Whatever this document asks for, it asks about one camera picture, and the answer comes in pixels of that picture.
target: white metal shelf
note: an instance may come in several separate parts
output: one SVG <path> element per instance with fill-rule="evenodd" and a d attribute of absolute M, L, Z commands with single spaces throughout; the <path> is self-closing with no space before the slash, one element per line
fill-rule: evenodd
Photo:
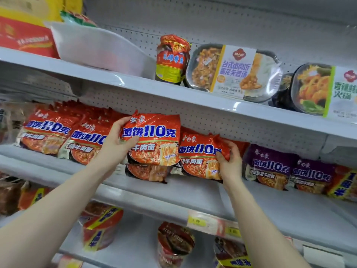
<path fill-rule="evenodd" d="M 47 186 L 65 182 L 84 167 L 14 146 L 0 146 L 0 154 L 2 171 Z M 112 175 L 100 185 L 94 199 L 180 225 L 187 223 L 190 209 L 234 220 L 221 184 L 182 176 L 170 176 L 167 182 L 151 183 Z M 328 198 L 301 191 L 278 191 L 253 182 L 246 185 L 285 235 L 357 255 L 357 228 L 349 222 L 354 215 L 347 218 L 337 214 Z"/>
<path fill-rule="evenodd" d="M 62 75 L 73 76 L 106 85 L 122 87 L 137 92 L 153 94 L 162 98 L 178 100 L 221 111 L 277 122 L 326 134 L 357 139 L 354 124 L 331 121 L 322 117 L 302 114 L 242 100 L 215 96 L 186 87 L 148 80 L 91 67 L 80 66 L 62 60 L 0 47 L 0 60 L 24 65 Z"/>

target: woman's right hand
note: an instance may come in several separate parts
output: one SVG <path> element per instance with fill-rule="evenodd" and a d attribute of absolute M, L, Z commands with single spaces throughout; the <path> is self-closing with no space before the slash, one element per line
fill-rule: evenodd
<path fill-rule="evenodd" d="M 216 153 L 218 162 L 220 163 L 220 172 L 223 180 L 223 186 L 228 193 L 234 190 L 236 186 L 242 184 L 242 158 L 236 144 L 230 141 L 225 141 L 231 149 L 231 157 L 229 162 L 220 153 Z"/>

